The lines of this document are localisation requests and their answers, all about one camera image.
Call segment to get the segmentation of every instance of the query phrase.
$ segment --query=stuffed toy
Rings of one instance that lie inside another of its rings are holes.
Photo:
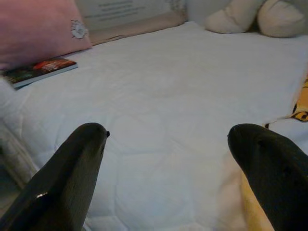
[[[261,33],[269,37],[294,37],[304,31],[306,23],[291,0],[232,0],[210,15],[205,27],[217,33],[243,33],[256,18]]]

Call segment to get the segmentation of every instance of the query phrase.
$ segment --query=bed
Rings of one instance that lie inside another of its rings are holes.
[[[222,35],[187,22],[66,57],[79,68],[18,91],[1,80],[1,143],[20,184],[79,125],[97,122],[111,136],[92,230],[230,230],[217,206],[228,131],[292,111],[308,37]]]

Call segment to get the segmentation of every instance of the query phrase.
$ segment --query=quilted mattress cover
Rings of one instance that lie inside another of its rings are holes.
[[[0,124],[37,167],[83,123],[111,132],[93,230],[228,229],[217,209],[228,131],[292,110],[307,51],[305,36],[221,35],[188,22],[69,55],[79,68],[18,91],[1,81]]]

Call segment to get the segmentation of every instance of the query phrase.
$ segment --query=floor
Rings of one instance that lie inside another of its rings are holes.
[[[20,192],[0,162],[0,217],[6,212]]]

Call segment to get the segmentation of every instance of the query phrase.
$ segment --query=yellow blanket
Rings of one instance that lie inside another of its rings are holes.
[[[308,74],[292,115],[286,118],[294,118],[301,122],[308,122]],[[274,228],[272,227],[270,221],[266,217],[263,209],[257,201],[243,172],[241,190],[248,230],[273,231]]]

